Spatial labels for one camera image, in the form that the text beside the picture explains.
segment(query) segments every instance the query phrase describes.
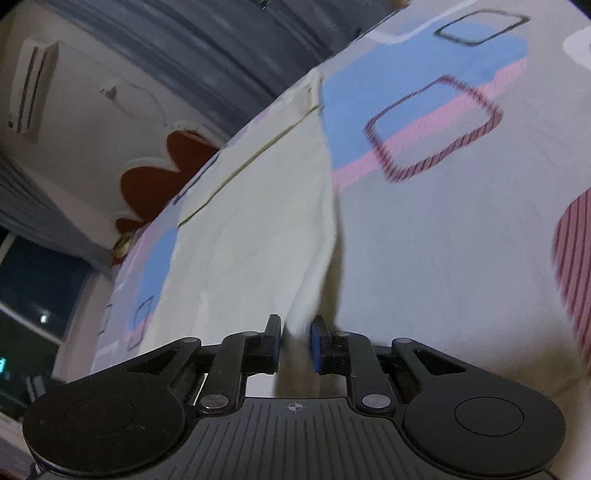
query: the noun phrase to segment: circular pad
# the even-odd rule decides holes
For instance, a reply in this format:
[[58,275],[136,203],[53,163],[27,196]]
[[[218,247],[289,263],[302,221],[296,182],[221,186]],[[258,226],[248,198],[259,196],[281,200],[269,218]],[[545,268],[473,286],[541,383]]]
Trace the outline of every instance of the circular pad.
[[486,437],[502,437],[523,425],[523,413],[510,401],[495,397],[464,400],[456,407],[456,420],[466,430]]
[[517,476],[551,462],[565,434],[556,405],[492,375],[452,377],[425,389],[404,413],[404,430],[420,451],[460,475]]
[[169,452],[184,431],[183,406],[154,383],[103,391],[68,387],[32,403],[23,421],[33,456],[58,473],[127,473]]
[[106,435],[129,425],[134,413],[134,406],[123,398],[100,395],[74,403],[66,413],[66,423],[80,433],[93,430]]

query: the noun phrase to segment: crosshair marking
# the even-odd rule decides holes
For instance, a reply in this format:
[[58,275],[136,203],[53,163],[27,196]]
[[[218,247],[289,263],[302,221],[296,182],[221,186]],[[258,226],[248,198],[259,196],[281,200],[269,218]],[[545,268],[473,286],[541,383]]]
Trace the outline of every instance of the crosshair marking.
[[305,408],[301,403],[293,402],[290,403],[287,408],[289,408],[293,413],[300,411],[302,408]]

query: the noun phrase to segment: pink stripe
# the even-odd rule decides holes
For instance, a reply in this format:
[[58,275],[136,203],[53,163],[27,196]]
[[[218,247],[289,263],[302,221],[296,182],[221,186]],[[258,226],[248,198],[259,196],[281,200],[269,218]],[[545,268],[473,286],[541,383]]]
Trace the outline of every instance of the pink stripe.
[[[503,93],[511,82],[523,74],[525,66],[525,58],[510,63],[499,70],[490,83],[477,90],[488,98],[494,98]],[[413,123],[399,130],[388,138],[384,145],[389,150],[391,158],[394,158],[404,149],[414,145],[418,140],[445,129],[465,112],[477,107],[478,104],[469,95],[460,95],[451,102],[446,103],[428,115],[416,119]],[[374,151],[370,150],[361,158],[333,170],[332,183],[335,194],[339,194],[345,187],[378,168],[380,168],[379,160]]]

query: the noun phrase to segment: white cloth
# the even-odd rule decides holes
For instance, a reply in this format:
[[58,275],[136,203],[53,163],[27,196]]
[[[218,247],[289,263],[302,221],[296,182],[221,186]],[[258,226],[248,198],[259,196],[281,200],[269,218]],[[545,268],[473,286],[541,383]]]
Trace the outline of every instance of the white cloth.
[[142,352],[185,336],[207,345],[261,331],[271,313],[306,335],[336,238],[319,83],[311,72],[288,90],[187,193]]

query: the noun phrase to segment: square outline pattern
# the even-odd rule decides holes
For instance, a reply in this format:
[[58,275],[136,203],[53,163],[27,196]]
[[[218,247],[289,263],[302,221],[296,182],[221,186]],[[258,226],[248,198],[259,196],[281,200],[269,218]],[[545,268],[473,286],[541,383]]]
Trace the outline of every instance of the square outline pattern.
[[151,297],[148,298],[148,300],[142,302],[138,309],[135,311],[135,315],[134,315],[134,331],[137,328],[137,320],[138,320],[138,314],[140,313],[140,311],[142,310],[143,306],[148,304],[148,308],[146,311],[145,316],[143,317],[143,319],[141,320],[142,322],[142,331],[141,331],[141,335],[139,336],[139,340],[137,340],[135,343],[133,343],[133,345],[131,345],[132,341],[134,340],[134,336],[131,335],[131,337],[129,337],[129,342],[127,343],[127,351],[130,352],[132,351],[134,348],[137,348],[139,346],[140,343],[142,343],[142,340],[144,340],[144,334],[146,331],[146,318],[148,318],[148,316],[151,313],[152,310],[152,300],[154,299],[154,295],[152,295]]
[[[433,85],[436,85],[438,83],[454,87],[460,92],[470,96],[478,104],[478,106],[487,111],[490,118],[488,122],[481,125],[480,127],[475,128],[473,131],[462,135],[460,138],[456,138],[456,140],[450,143],[447,146],[447,148],[444,148],[435,155],[432,155],[419,162],[416,162],[414,165],[410,165],[409,167],[400,168],[392,161],[392,157],[384,144],[384,140],[382,140],[382,138],[379,136],[375,129],[375,124],[390,110],[396,108],[398,105],[406,102],[415,95],[423,93],[425,90],[431,88]],[[452,152],[456,151],[459,148],[465,147],[471,144],[472,142],[476,141],[478,138],[490,133],[501,122],[502,118],[503,112],[501,111],[501,109],[494,105],[478,89],[469,87],[468,85],[460,82],[457,78],[451,75],[442,75],[437,80],[434,80],[433,82],[429,83],[429,85],[421,88],[420,90],[417,90],[416,92],[409,93],[407,96],[402,97],[398,102],[395,102],[392,105],[387,106],[384,110],[378,113],[367,123],[367,125],[365,125],[365,135],[367,136],[369,143],[374,148],[374,152],[378,157],[380,165],[382,166],[386,180],[390,183],[396,183],[399,181],[409,179],[415,176],[416,174],[421,173],[424,170],[430,169],[431,167],[441,162],[441,160],[443,160]]]
[[[462,38],[455,37],[453,35],[448,35],[443,31],[447,27],[449,27],[450,25],[453,25],[454,23],[457,23],[460,20],[464,20],[466,17],[470,17],[472,15],[476,15],[476,14],[483,13],[483,12],[490,13],[490,14],[503,15],[505,17],[519,18],[519,21],[517,21],[516,23],[514,23],[512,25],[509,25],[507,28],[505,28],[504,30],[501,30],[500,32],[495,33],[494,35],[491,35],[490,37],[485,38],[484,40],[479,40],[479,41],[466,41]],[[436,37],[443,38],[445,40],[452,41],[454,43],[459,43],[460,45],[465,45],[466,47],[477,47],[478,45],[482,45],[486,41],[492,40],[493,38],[498,37],[499,35],[502,35],[503,33],[507,33],[509,30],[513,30],[514,28],[517,28],[520,25],[523,25],[524,23],[527,23],[530,20],[531,20],[531,18],[527,17],[526,15],[510,14],[509,12],[505,12],[503,10],[494,10],[492,8],[483,8],[481,10],[476,10],[475,12],[471,12],[467,15],[464,15],[463,17],[460,17],[460,18],[454,20],[453,22],[449,22],[446,25],[443,25],[442,27],[436,29],[435,32],[433,33],[433,35],[435,35]]]

